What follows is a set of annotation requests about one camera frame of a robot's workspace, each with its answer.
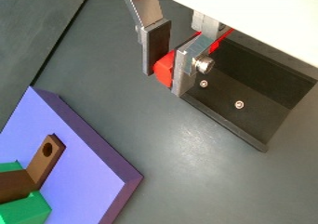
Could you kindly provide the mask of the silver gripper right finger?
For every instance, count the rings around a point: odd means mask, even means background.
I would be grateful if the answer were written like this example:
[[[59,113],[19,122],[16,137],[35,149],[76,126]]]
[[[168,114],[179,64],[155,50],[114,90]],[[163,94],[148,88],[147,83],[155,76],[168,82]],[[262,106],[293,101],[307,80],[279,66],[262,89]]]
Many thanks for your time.
[[[178,97],[194,86],[196,74],[210,72],[214,65],[208,58],[210,46],[226,32],[226,25],[199,11],[192,14],[191,28],[199,34],[175,51],[171,92]]]

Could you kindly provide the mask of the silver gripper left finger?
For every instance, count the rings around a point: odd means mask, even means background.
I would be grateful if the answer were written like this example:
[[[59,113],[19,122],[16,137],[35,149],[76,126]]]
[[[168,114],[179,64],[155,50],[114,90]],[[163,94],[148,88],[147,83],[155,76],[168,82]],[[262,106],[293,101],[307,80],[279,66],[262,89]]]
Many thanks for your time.
[[[143,73],[152,75],[155,62],[168,53],[171,21],[162,13],[159,0],[124,0],[132,15],[138,42],[143,47]]]

